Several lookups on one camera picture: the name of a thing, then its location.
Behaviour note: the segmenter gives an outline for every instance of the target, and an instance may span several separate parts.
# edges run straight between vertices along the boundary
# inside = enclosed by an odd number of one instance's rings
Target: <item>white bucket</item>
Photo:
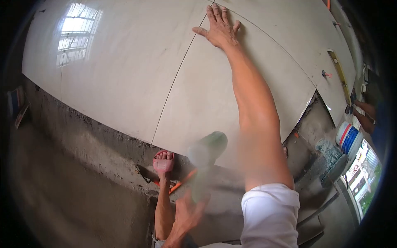
[[[347,121],[344,121],[336,134],[335,141],[341,150],[352,160],[360,149],[364,135]]]

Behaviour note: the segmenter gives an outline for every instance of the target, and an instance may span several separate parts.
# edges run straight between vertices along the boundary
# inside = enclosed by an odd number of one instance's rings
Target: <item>window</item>
[[[58,44],[57,65],[67,65],[75,60],[89,58],[102,10],[73,3],[65,17]]]

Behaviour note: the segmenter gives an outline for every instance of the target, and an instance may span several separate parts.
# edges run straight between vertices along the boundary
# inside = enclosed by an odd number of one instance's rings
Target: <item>large white tile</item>
[[[84,0],[66,17],[62,101],[152,142],[205,0]]]
[[[61,99],[62,32],[73,1],[47,0],[36,11],[26,37],[22,73],[46,92]]]
[[[231,18],[241,19],[234,13]],[[272,91],[284,141],[302,116],[315,87],[274,40],[247,21],[242,20],[242,25],[239,40]],[[209,28],[207,18],[202,27]],[[189,144],[215,130],[224,132],[229,139],[226,152],[216,164],[233,167],[235,156],[230,154],[239,121],[230,65],[223,51],[197,35],[172,86],[153,145],[186,155]]]
[[[339,123],[346,101],[327,49],[334,49],[338,55],[350,91],[356,71],[346,40],[332,24],[334,18],[323,1],[216,0],[216,3],[243,16],[280,44],[317,87],[334,123]],[[332,73],[332,79],[323,78],[322,70]]]

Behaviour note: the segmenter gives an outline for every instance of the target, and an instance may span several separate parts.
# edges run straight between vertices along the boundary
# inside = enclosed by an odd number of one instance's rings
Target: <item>sandal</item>
[[[153,158],[153,167],[156,171],[160,172],[169,172],[172,171],[173,165],[174,165],[174,153],[171,152],[172,154],[172,159],[156,159],[157,155],[160,155],[163,152],[168,152],[167,150],[161,150]]]

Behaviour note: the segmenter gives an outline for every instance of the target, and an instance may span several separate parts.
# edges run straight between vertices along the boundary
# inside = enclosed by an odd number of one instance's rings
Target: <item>white shirt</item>
[[[242,245],[215,243],[205,248],[298,247],[299,194],[281,183],[261,185],[241,199]]]

